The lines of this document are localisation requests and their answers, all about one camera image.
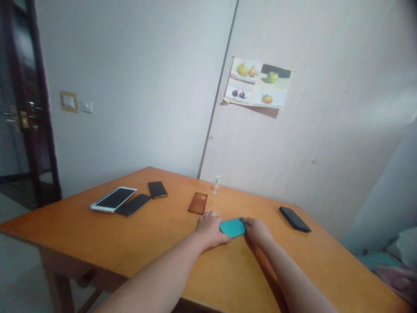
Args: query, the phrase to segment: fruit picture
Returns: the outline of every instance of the fruit picture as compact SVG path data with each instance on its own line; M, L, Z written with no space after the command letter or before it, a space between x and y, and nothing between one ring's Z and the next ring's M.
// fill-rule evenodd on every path
M282 109L291 74L282 67L233 57L223 99L241 106Z

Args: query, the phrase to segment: black smartphone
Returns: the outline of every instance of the black smartphone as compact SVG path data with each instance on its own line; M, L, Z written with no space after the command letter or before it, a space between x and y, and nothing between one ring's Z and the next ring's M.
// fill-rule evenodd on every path
M303 220L296 214L296 212L283 206L280 206L279 210L282 213L282 215L284 215L286 220L290 223L292 228L305 233L311 232L310 227L308 227L306 223L303 222Z
M148 187L153 199L168 196L168 193L166 192L164 185L162 185L162 182L150 182L148 183Z
M133 198L129 202L123 204L120 208L116 210L116 213L119 213L124 216L132 216L137 210L142 206L147 204L152 198L143 193Z

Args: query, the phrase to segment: wooden table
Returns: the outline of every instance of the wooden table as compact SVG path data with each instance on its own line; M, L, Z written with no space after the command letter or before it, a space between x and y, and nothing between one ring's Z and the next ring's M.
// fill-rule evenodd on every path
M132 217L89 209L118 186L149 194L147 183L158 180L168 197L151 200ZM224 186L214 195L212 186L147 167L5 222L0 231L39 247L56 311L73 312L68 278L83 277L101 290L114 290L125 277L135 275L195 229L199 216L187 209L198 191L208 194L206 210L215 210L223 220L251 216L265 221L274 238L340 312L412 312L301 208ZM292 229L279 213L280 206L296 211L312 232ZM223 312L285 311L265 256L252 251L243 236L203 253L182 297Z

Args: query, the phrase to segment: forearm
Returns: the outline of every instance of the forearm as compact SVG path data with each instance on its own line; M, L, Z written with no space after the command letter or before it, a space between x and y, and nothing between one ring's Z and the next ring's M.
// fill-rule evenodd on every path
M290 312L337 312L331 302L278 243L265 242L260 248L279 278Z
M96 313L171 312L203 250L192 233L129 279Z

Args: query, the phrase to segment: smartphone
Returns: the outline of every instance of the smartphone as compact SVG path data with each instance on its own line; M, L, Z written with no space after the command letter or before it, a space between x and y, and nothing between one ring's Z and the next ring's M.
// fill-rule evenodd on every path
M231 238L243 235L246 231L245 224L242 222L243 217L228 220L220 223L222 233L229 235Z
M310 227L307 226L306 223L294 212L293 210L280 206L280 212L284 215L285 219L290 223L292 228L295 230L299 230L305 233L311 232Z
M90 205L90 209L104 213L114 213L124 204L135 192L135 188L117 187L98 201Z
M205 211L205 204L207 203L207 195L205 193L194 194L194 197L191 200L188 211L191 213L203 215Z
M141 193L136 198L133 198L129 202L123 204L120 208L116 210L116 213L127 217L132 216L134 213L136 213L137 210L142 208L151 199L152 197Z
M148 183L148 187L153 199L168 196L168 193L166 192L164 185L162 185L162 182L150 182Z

